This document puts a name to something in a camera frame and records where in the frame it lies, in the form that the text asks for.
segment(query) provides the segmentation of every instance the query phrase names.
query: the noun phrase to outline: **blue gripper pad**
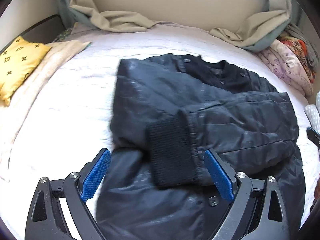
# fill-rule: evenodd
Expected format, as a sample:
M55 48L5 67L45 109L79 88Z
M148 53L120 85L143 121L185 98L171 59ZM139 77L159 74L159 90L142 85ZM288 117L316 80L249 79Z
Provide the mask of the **blue gripper pad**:
M209 171L221 197L229 202L233 201L235 196L232 191L232 183L209 150L204 153L204 165Z
M101 155L96 165L92 168L87 178L83 182L83 190L81 199L86 202L88 199L93 198L96 193L103 176L106 174L111 163L111 153L109 150Z

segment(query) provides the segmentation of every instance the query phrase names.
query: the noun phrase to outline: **ribbed cuff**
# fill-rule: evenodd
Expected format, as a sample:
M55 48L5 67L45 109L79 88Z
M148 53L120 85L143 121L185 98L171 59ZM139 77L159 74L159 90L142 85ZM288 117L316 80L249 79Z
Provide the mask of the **ribbed cuff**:
M197 183L188 123L183 114L149 124L147 140L151 172L158 187Z

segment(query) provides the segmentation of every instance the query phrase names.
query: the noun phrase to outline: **black jacket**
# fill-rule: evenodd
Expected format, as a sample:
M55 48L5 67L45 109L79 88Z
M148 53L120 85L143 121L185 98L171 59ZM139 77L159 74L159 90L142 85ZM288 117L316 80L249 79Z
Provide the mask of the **black jacket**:
M208 148L251 178L276 177L290 234L296 234L305 181L299 127L286 93L226 61L212 64L191 55L124 59L117 78L111 130L114 143L126 149L113 153L98 199L97 221L107 237L210 236L204 192L212 180L203 159ZM132 202L143 208L128 208Z

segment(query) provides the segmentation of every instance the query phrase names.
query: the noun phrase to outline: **beige blanket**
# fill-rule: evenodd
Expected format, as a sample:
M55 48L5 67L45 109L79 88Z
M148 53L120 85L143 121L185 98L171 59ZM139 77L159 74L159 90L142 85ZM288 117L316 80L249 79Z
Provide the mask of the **beige blanket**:
M269 0L269 11L256 13L248 17L236 33L226 29L213 28L210 34L237 47L252 46L281 24L287 22L290 19L290 13L291 0Z
M7 171L11 149L37 95L64 63L84 50L90 42L49 43L51 50L39 66L16 90L8 107L0 102L0 177L9 180Z
M70 0L69 6L87 15L94 26L105 31L144 32L156 24L136 12L99 12L93 0Z

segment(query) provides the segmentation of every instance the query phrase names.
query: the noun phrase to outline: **jacket sleeve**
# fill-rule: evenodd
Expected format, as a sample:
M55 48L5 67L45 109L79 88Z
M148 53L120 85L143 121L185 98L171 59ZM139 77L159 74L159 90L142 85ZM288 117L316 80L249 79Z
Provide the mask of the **jacket sleeve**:
M159 187L212 184L204 151L213 148L235 171L256 174L294 154L299 134L286 93L248 92L180 109L147 127Z

